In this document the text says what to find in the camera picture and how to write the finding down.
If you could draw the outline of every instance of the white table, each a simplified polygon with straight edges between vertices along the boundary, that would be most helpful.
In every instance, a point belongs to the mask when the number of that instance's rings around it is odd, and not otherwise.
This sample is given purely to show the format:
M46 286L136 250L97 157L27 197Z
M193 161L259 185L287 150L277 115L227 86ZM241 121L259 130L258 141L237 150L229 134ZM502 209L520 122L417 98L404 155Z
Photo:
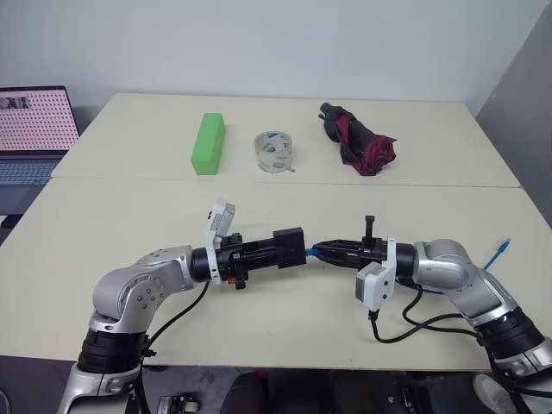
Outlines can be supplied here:
M353 112L376 134L396 138L397 159L375 177L344 166L339 145L318 119L324 99L115 95L54 177L198 179L190 158L205 112L227 125L216 177L306 184L473 185L517 187L518 181L463 103L330 100ZM257 167L253 140L268 130L290 135L295 173Z
M217 197L235 203L232 230L245 241L298 225L307 246L338 237L360 240L364 216L374 214L375 235L401 242L454 238L484 264L509 236L511 246L492 272L539 329L552 333L551 232L520 189L53 179L0 248L0 354L76 359L97 281L157 248L202 247L207 211ZM171 296L150 332L198 294ZM400 311L413 296L397 288L380 313L382 336L407 328ZM426 295L413 315L450 311L446 298ZM354 299L354 270L314 258L304 267L253 271L243 291L213 286L155 349L150 362L157 364L487 367L470 337L424 331L396 344L377 343L366 309Z

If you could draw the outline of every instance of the green block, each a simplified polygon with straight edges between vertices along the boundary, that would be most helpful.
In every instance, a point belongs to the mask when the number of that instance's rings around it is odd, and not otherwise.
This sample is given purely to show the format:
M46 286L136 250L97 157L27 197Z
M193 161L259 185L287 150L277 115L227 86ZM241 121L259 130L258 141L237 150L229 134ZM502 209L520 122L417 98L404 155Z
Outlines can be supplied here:
M191 153L191 164L197 175L216 175L225 133L223 114L204 114Z

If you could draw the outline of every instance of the white wall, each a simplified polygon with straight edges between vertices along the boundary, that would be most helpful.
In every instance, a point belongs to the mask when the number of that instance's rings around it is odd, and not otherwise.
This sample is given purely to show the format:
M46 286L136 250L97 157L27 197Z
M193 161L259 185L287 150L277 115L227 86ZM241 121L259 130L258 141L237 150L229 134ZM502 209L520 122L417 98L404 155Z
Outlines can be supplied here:
M461 100L476 113L546 0L0 0L0 85Z

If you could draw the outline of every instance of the white bracket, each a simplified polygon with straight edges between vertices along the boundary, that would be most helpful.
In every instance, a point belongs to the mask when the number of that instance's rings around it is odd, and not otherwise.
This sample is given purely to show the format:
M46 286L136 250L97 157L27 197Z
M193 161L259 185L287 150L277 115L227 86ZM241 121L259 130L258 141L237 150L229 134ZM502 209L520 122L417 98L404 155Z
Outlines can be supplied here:
M235 206L219 198L207 217L209 223L204 233L204 245L207 251L210 278L218 285L221 284L221 276L216 263L216 250L220 247L220 239L228 234L234 214Z
M377 311L393 295L397 273L397 242L387 239L387 260L373 261L356 274L355 296L369 310Z

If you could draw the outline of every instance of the tape roll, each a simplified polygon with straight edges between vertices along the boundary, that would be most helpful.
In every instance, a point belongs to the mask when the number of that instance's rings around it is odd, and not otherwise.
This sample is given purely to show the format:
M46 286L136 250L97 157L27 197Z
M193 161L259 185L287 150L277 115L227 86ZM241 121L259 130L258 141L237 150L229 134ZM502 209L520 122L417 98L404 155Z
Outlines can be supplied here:
M279 131L258 135L254 141L257 165L267 173L295 172L292 168L292 139Z

